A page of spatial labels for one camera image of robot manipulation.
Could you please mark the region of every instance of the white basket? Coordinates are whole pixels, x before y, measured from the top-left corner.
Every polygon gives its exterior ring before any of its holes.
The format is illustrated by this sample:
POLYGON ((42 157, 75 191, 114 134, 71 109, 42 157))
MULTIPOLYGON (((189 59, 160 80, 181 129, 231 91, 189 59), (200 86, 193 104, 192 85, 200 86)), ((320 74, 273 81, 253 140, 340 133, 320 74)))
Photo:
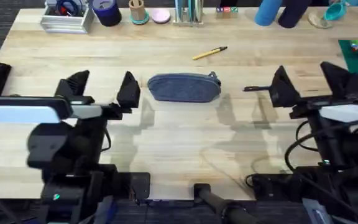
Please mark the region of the white basket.
POLYGON ((83 17, 75 16, 50 16, 49 12, 55 9, 56 1, 45 2, 45 12, 41 19, 41 26, 46 32, 61 32, 70 34, 88 34, 91 30, 94 14, 93 10, 84 3, 83 17))

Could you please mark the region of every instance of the blue cup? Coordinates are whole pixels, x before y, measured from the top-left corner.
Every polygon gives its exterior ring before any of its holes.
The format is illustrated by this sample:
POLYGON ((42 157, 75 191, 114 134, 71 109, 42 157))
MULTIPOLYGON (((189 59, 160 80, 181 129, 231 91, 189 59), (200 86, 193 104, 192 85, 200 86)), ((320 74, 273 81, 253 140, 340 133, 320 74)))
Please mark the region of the blue cup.
POLYGON ((122 17, 116 0, 93 0, 92 8, 104 26, 115 26, 121 22, 122 17))
POLYGON ((327 21, 335 21, 346 14, 346 1, 342 0, 341 2, 334 3, 330 5, 327 11, 324 13, 324 19, 327 21))

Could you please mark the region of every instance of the green light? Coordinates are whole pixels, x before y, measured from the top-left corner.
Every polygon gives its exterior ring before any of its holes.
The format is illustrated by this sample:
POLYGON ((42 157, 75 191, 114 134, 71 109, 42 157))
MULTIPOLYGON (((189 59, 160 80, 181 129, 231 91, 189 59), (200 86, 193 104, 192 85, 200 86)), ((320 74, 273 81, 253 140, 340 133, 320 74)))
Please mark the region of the green light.
POLYGON ((60 198, 60 195, 59 194, 54 194, 53 195, 53 200, 58 200, 60 198))

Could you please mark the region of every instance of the blue container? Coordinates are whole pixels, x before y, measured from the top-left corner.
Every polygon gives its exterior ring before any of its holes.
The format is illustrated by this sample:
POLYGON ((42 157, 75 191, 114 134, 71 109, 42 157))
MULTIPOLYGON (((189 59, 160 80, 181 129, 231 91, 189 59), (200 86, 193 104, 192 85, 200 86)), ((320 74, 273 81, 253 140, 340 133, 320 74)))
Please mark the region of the blue container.
POLYGON ((92 8, 104 26, 115 26, 121 22, 122 17, 116 0, 93 0, 92 8))
POLYGON ((256 24, 269 26, 276 18, 282 2, 283 0, 264 0, 259 6, 258 13, 255 16, 256 24))

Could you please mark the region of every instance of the green mat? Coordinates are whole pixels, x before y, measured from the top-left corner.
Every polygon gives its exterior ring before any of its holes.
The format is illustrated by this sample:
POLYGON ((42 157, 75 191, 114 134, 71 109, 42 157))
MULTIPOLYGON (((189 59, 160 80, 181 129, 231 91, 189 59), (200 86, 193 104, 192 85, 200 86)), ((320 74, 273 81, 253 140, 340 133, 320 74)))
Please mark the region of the green mat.
POLYGON ((349 72, 358 73, 358 53, 352 51, 350 40, 339 40, 338 42, 341 46, 347 69, 349 72))

